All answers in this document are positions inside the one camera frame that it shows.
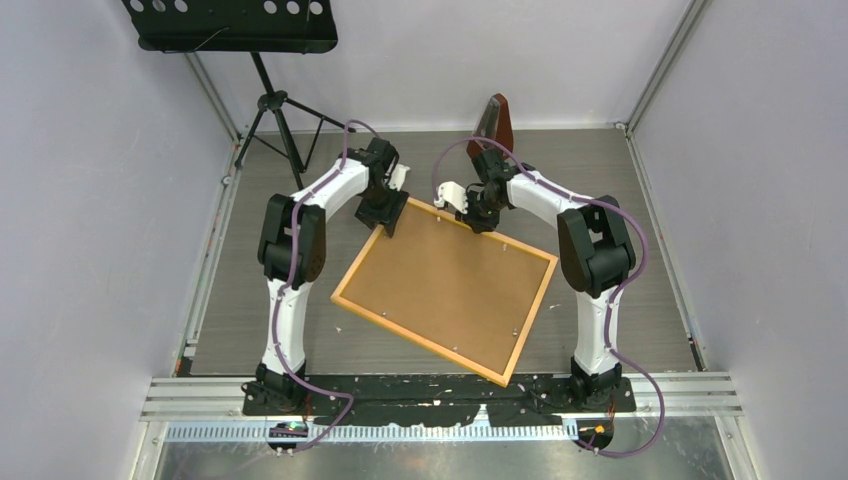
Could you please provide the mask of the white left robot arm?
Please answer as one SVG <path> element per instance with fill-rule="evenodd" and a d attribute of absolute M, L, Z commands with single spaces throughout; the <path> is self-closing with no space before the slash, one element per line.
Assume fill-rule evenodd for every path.
<path fill-rule="evenodd" d="M 374 138 L 366 148 L 346 149 L 304 189 L 269 199 L 257 251 L 268 287 L 268 337 L 254 380 L 242 387 L 247 414 L 293 414 L 305 405 L 306 307 L 326 262 L 327 223 L 357 198 L 356 219 L 394 235 L 409 198 L 402 188 L 408 169 L 399 158 L 389 141 Z"/>

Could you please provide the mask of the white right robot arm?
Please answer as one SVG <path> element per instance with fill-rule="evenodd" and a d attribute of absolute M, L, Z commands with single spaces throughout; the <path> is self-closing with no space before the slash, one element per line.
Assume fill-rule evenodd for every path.
<path fill-rule="evenodd" d="M 439 197 L 457 201 L 455 217 L 475 233 L 492 232 L 504 209 L 528 211 L 558 236 L 559 263 L 577 298 L 578 340 L 570 359 L 568 395 L 577 409 L 607 404 L 622 380 L 613 354 L 620 286 L 636 264 L 625 220 L 611 196 L 581 197 L 524 164 L 511 165 L 496 148 L 472 159 L 478 177 L 467 187 L 445 182 Z"/>

